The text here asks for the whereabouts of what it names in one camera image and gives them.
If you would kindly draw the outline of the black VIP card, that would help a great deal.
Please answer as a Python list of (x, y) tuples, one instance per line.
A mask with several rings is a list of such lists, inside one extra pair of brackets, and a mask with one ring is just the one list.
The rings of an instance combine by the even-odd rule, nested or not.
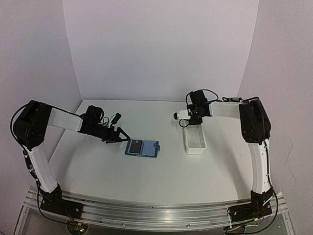
[(140, 154), (142, 143), (143, 143), (143, 141), (141, 141), (141, 140), (131, 140), (130, 146), (129, 146), (129, 153)]

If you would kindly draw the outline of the blue card holder wallet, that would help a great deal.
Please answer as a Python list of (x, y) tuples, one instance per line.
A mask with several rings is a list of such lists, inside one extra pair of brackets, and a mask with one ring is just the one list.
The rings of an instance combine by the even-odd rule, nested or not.
[(129, 153), (129, 146), (130, 141), (128, 141), (126, 149), (125, 149), (125, 155), (129, 156), (138, 156), (138, 157), (150, 157), (150, 158), (156, 158), (158, 155), (158, 152), (160, 151), (160, 145), (159, 141), (147, 141), (142, 140), (142, 147), (141, 147), (141, 153), (140, 154), (131, 154)]

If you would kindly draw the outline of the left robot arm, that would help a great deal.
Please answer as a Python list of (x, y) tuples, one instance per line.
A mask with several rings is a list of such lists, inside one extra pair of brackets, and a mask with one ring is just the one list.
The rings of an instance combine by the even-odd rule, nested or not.
[(35, 100), (19, 108), (11, 118), (10, 131), (22, 147), (26, 167), (37, 186), (45, 193), (59, 187), (44, 152), (44, 140), (48, 126), (90, 135), (105, 143), (129, 141), (130, 137), (120, 127), (115, 127), (120, 113), (103, 122), (102, 108), (90, 105), (78, 115)]

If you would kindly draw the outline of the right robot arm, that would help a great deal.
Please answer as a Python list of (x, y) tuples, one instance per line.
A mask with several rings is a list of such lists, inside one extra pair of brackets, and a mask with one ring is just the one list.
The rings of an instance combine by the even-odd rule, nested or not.
[(186, 109), (173, 114), (175, 120), (187, 122), (185, 127), (202, 124), (204, 117), (234, 118), (240, 121), (241, 133), (248, 144), (253, 170), (251, 194), (271, 195), (269, 139), (271, 123), (259, 99), (222, 97), (208, 100), (201, 89), (186, 95)]

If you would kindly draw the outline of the white plastic tray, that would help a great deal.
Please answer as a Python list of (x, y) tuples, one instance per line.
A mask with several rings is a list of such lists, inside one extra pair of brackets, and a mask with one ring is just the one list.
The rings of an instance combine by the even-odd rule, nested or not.
[(183, 128), (184, 149), (187, 155), (202, 155), (207, 148), (202, 125)]

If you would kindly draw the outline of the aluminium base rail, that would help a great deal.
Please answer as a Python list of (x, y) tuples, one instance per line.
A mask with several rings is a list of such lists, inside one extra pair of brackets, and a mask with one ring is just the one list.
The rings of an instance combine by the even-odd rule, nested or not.
[(234, 221), (248, 200), (220, 203), (153, 204), (113, 200), (65, 191), (63, 197), (82, 204), (78, 221), (84, 235), (292, 235), (294, 228), (281, 193), (270, 202), (272, 213), (257, 221)]

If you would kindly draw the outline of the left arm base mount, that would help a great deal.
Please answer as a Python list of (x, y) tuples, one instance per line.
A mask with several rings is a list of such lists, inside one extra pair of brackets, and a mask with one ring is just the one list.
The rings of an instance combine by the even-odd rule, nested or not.
[(72, 219), (81, 218), (83, 204), (63, 199), (63, 192), (59, 184), (51, 193), (45, 192), (41, 188), (39, 188), (39, 192), (43, 198), (40, 204), (41, 210)]

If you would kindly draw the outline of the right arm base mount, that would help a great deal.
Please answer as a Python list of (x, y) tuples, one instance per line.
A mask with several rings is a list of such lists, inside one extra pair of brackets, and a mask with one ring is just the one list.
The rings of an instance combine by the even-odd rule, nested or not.
[(273, 190), (269, 189), (261, 194), (250, 192), (250, 202), (247, 204), (232, 206), (227, 210), (232, 222), (252, 220), (272, 214), (270, 200)]

